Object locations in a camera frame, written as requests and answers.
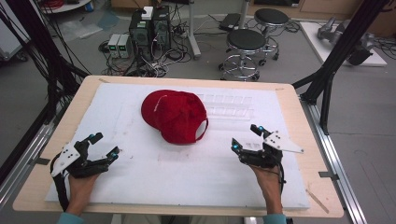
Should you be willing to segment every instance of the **white board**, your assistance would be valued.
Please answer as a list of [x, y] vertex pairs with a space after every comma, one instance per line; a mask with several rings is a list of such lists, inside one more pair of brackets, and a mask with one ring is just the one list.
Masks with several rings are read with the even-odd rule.
[[[327, 57], [329, 57], [330, 52], [332, 51], [333, 45], [327, 39], [318, 39], [318, 28], [320, 28], [323, 24], [318, 24], [314, 22], [300, 22], [303, 27], [303, 31], [305, 36], [309, 39], [309, 43], [312, 48], [315, 50], [315, 53], [318, 55], [320, 61], [324, 63]], [[387, 63], [379, 56], [375, 50], [371, 49], [370, 52], [373, 53], [368, 59], [366, 59], [359, 66], [372, 66], [372, 67], [383, 67], [387, 65]], [[351, 65], [348, 62], [344, 62], [343, 65]]]
[[[141, 104], [159, 89], [194, 92], [201, 98], [209, 118], [202, 140], [172, 145], [143, 121]], [[261, 148], [262, 138], [249, 129], [252, 123], [288, 134], [274, 91], [106, 83], [98, 88], [72, 142], [101, 132], [104, 138], [89, 149], [92, 160], [114, 146], [122, 149], [109, 171], [99, 176], [93, 203], [264, 207], [255, 175], [231, 151], [233, 137], [245, 149]], [[294, 154], [284, 152], [282, 164], [288, 181], [283, 206], [308, 208]], [[53, 184], [46, 201], [58, 201]]]

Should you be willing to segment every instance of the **white plastic mount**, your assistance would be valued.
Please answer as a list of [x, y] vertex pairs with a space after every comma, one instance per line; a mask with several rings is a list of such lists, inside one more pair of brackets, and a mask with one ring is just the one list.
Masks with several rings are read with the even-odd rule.
[[55, 177], [61, 171], [66, 169], [66, 167], [73, 163], [73, 161], [78, 159], [79, 156], [80, 155], [78, 151], [74, 148], [73, 144], [66, 144], [61, 152], [61, 155], [53, 164], [53, 170], [52, 173], [50, 173], [52, 177]]
[[275, 131], [264, 139], [264, 144], [282, 151], [304, 153], [304, 150], [293, 143], [286, 135]]

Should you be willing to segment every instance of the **round stool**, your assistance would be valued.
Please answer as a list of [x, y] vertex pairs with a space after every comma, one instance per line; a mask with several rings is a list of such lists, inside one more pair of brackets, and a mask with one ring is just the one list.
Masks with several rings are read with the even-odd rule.
[[[254, 20], [264, 26], [264, 30], [262, 30], [262, 35], [265, 37], [265, 41], [266, 41], [266, 48], [265, 48], [265, 57], [267, 55], [268, 52], [271, 51], [275, 51], [276, 50], [276, 54], [274, 55], [273, 59], [277, 60], [278, 56], [279, 56], [279, 45], [277, 44], [277, 42], [270, 37], [268, 34], [271, 31], [271, 29], [276, 29], [279, 27], [283, 27], [288, 21], [289, 21], [289, 17], [276, 9], [273, 8], [262, 8], [257, 10], [254, 13]], [[272, 39], [276, 45], [275, 46], [271, 46], [269, 44], [269, 40]], [[259, 61], [259, 65], [264, 65], [266, 60], [264, 59]]]
[[248, 77], [257, 80], [260, 73], [257, 64], [248, 56], [262, 51], [265, 47], [265, 38], [258, 32], [246, 29], [234, 30], [227, 35], [227, 45], [230, 50], [235, 50], [239, 54], [231, 55], [219, 65], [219, 70], [224, 70], [224, 75], [242, 78], [245, 81]]

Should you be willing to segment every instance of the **person's right hand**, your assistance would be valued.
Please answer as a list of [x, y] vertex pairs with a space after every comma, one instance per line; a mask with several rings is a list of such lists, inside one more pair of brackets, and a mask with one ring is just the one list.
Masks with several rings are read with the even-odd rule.
[[257, 177], [257, 182], [262, 189], [267, 206], [267, 214], [282, 214], [282, 202], [280, 197], [279, 168], [262, 169], [260, 167], [251, 166]]

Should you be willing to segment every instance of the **baseball cap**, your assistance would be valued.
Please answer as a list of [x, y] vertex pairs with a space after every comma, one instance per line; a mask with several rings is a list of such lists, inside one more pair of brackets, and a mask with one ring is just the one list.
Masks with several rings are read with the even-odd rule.
[[185, 91], [154, 91], [143, 101], [141, 113], [143, 120], [172, 144], [195, 143], [209, 124], [199, 97]]

